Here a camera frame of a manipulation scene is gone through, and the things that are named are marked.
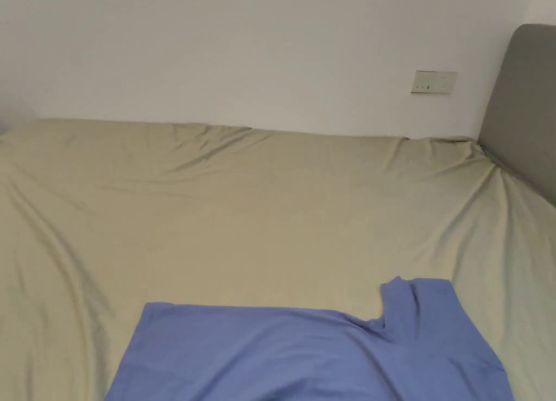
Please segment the wall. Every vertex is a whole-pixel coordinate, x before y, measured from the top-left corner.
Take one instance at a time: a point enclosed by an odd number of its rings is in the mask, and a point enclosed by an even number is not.
[[[41,117],[474,137],[529,1],[0,0],[0,81]]]
[[[527,23],[556,25],[556,0],[531,0],[527,9]]]

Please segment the clothing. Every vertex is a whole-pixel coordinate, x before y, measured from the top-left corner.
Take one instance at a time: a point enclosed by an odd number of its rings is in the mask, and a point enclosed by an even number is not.
[[[106,401],[511,401],[449,281],[381,286],[384,314],[150,303]]]

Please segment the outlet cover plate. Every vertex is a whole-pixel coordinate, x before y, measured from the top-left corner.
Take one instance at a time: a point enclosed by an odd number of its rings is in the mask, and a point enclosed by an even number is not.
[[[416,71],[412,93],[451,94],[457,78],[453,71]]]

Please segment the mattress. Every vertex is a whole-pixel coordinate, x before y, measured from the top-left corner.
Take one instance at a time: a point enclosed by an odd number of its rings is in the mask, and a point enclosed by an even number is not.
[[[0,398],[99,400],[146,302],[379,317],[444,278],[556,393],[556,210],[465,139],[44,120],[0,137]]]

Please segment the headboard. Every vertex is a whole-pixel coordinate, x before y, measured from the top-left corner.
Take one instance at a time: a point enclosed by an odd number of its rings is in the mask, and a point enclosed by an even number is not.
[[[556,203],[556,27],[523,25],[514,32],[479,144]]]

